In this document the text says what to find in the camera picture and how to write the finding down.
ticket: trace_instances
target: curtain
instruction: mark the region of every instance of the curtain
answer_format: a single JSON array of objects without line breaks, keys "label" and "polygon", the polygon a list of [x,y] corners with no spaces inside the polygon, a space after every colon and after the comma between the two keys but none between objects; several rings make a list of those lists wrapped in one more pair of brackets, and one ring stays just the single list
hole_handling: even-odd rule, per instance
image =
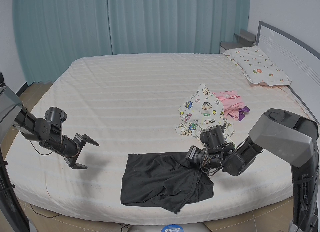
[{"label": "curtain", "polygon": [[55,81],[81,57],[219,53],[247,29],[250,0],[13,0],[28,84]]}]

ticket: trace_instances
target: black garment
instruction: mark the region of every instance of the black garment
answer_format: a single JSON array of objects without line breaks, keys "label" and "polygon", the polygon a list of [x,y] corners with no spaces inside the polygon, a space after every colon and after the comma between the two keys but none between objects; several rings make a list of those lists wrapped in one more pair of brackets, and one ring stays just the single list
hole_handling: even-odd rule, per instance
[{"label": "black garment", "polygon": [[214,196],[213,182],[186,160],[187,153],[130,154],[121,203],[160,206],[177,214],[186,203]]}]

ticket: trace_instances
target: blue logo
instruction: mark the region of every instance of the blue logo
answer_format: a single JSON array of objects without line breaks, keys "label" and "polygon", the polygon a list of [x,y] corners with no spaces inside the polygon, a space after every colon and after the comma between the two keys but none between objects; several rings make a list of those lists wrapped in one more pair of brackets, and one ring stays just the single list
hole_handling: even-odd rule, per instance
[{"label": "blue logo", "polygon": [[167,225],[161,232],[184,232],[183,228],[179,225]]}]

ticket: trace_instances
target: white wall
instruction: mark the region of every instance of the white wall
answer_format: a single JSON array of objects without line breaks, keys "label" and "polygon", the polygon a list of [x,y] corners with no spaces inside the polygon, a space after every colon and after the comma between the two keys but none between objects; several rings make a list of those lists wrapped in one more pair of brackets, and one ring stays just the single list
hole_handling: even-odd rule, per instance
[{"label": "white wall", "polygon": [[12,0],[0,0],[0,72],[14,92],[26,83],[14,40]]},{"label": "white wall", "polygon": [[320,52],[320,0],[250,0],[248,31],[257,35],[260,20]]}]

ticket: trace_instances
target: mattress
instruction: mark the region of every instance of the mattress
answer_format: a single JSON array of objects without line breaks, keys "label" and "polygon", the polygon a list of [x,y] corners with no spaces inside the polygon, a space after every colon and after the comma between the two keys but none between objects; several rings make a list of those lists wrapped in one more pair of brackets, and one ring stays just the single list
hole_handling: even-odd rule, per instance
[{"label": "mattress", "polygon": [[[222,54],[129,54],[80,58],[54,82],[33,108],[36,117],[57,106],[67,113],[63,133],[87,134],[72,170],[57,155],[39,155],[21,134],[6,157],[17,197],[76,218],[137,225],[183,224],[221,219],[282,201],[293,195],[290,165],[268,151],[240,176],[219,171],[211,177],[214,197],[187,204],[178,214],[160,207],[120,204],[128,154],[187,152],[201,147],[178,135],[178,108],[205,83],[211,91],[237,90],[250,113],[234,122],[231,139],[241,143],[263,112],[281,108],[307,116],[286,86],[250,84]],[[36,144],[42,154],[48,150]]]}]

